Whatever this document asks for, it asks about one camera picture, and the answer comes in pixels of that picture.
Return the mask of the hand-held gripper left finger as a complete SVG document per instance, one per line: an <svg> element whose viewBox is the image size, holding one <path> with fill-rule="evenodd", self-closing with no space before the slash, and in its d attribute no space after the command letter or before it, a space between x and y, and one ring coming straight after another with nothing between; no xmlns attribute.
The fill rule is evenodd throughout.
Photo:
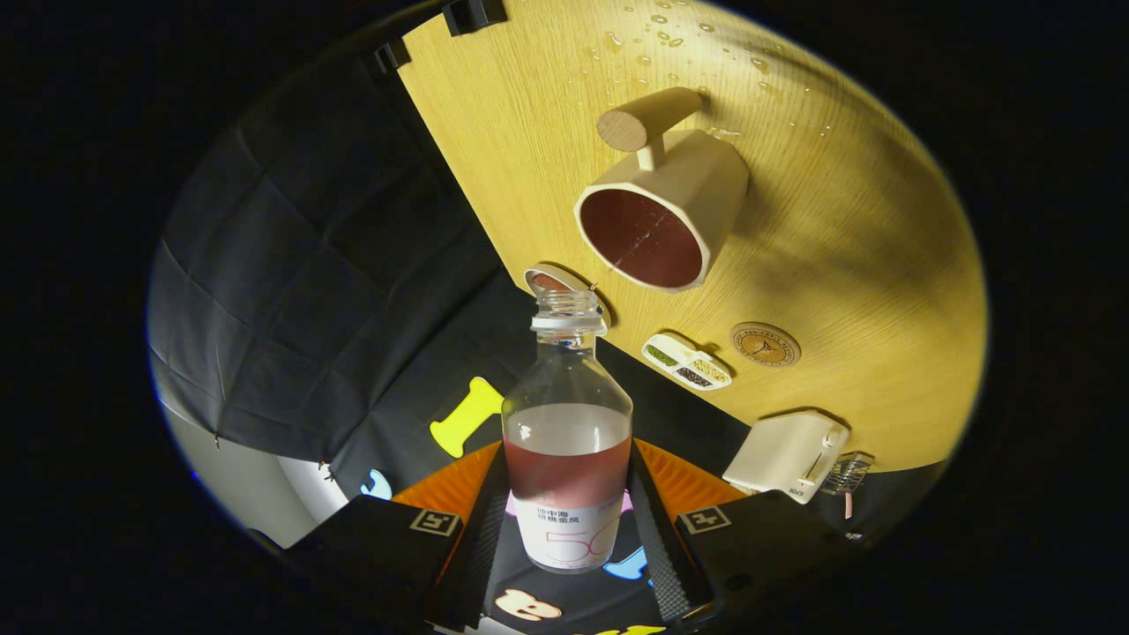
<svg viewBox="0 0 1129 635"><path fill-rule="evenodd" d="M402 630L466 630L480 620L509 493L504 446L493 443L390 501L355 496L282 560Z"/></svg>

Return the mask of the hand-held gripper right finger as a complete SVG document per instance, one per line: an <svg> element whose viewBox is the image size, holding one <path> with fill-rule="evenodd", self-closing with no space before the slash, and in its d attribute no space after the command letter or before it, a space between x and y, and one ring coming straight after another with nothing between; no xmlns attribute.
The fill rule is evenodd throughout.
<svg viewBox="0 0 1129 635"><path fill-rule="evenodd" d="M632 441L628 492L674 630L742 630L807 604L860 553L787 494L747 495L642 440Z"/></svg>

